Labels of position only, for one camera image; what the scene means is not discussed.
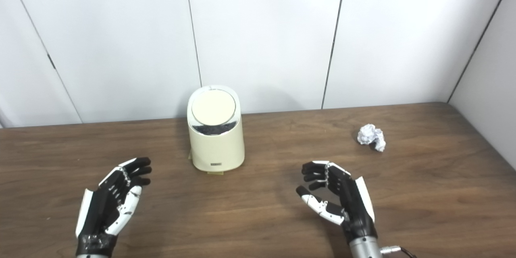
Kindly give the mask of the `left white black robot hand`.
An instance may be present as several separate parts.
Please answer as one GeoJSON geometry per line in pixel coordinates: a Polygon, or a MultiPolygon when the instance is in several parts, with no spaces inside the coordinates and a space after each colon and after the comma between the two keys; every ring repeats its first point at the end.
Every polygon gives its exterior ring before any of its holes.
{"type": "Polygon", "coordinates": [[[122,229],[139,203],[151,159],[138,157],[115,166],[94,191],[83,194],[76,224],[77,258],[111,258],[122,229]]]}

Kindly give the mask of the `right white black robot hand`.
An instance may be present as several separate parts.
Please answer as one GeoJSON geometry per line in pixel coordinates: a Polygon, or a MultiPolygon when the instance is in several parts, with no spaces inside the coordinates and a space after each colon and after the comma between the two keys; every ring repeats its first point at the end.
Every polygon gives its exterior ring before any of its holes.
{"type": "Polygon", "coordinates": [[[363,177],[354,179],[339,165],[315,160],[302,165],[302,175],[308,187],[302,185],[296,192],[302,201],[327,221],[339,225],[347,243],[365,237],[378,238],[372,201],[363,177]],[[339,198],[337,205],[313,194],[314,190],[327,188],[339,198]]]}

